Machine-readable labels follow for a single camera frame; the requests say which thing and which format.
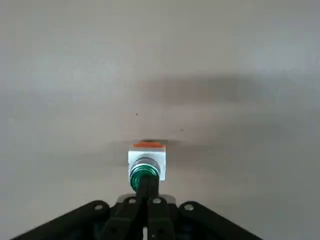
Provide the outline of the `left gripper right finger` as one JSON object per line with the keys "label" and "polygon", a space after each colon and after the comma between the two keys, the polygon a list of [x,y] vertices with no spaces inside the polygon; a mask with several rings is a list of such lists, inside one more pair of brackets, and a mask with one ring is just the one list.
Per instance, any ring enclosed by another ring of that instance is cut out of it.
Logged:
{"label": "left gripper right finger", "polygon": [[259,240],[260,237],[196,201],[180,206],[159,195],[157,177],[147,177],[148,237],[154,240]]}

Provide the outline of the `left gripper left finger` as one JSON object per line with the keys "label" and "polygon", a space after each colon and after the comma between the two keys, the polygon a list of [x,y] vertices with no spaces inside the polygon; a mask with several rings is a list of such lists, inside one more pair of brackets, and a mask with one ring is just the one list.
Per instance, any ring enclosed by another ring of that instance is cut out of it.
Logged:
{"label": "left gripper left finger", "polygon": [[16,236],[17,240],[140,240],[147,220],[150,179],[135,194],[109,206],[94,200]]}

